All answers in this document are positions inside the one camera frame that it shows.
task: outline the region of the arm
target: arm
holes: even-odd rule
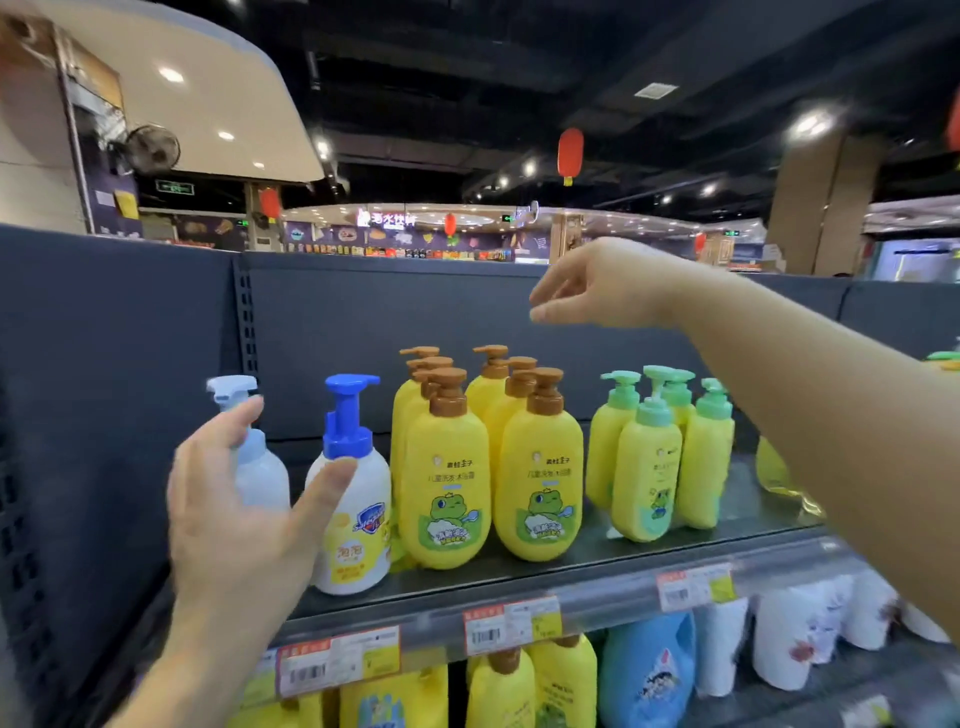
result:
[[[224,412],[178,449],[167,486],[177,599],[170,635],[108,728],[220,728],[306,588],[326,524],[356,469],[328,464],[289,513],[245,507],[230,449],[263,400]]]
[[[534,321],[675,326],[830,525],[960,639],[960,380],[740,276],[602,240],[562,257]]]

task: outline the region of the black ceiling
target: black ceiling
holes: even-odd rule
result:
[[[960,84],[957,0],[167,4],[271,55],[307,128],[332,143],[349,181],[341,201],[481,192],[702,221],[761,214],[783,130],[822,102],[856,132],[891,140],[879,199],[960,191],[942,142]],[[679,88],[636,98],[651,82]],[[568,126],[587,144],[582,175],[564,188],[555,157]],[[529,158],[540,166],[531,182],[520,176]],[[508,189],[491,190],[504,174]],[[684,186],[704,179],[721,181],[708,199]],[[651,193],[668,188],[669,209],[655,207]],[[633,199],[612,204],[622,198]]]

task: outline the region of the ceiling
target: ceiling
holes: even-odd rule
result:
[[[35,3],[120,74],[130,128],[153,123],[177,135],[178,170],[303,182],[324,175],[276,65],[248,40],[139,0]]]

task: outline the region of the price tag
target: price tag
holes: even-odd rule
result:
[[[467,655],[482,655],[564,635],[560,600],[528,599],[464,612]]]
[[[657,576],[660,610],[678,612],[736,599],[730,564],[668,571]]]
[[[384,627],[282,647],[277,670],[280,697],[400,672],[400,628]]]

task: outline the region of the exit sign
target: exit sign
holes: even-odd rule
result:
[[[171,195],[192,195],[193,184],[190,182],[171,182],[170,180],[156,180],[156,191],[167,192]]]

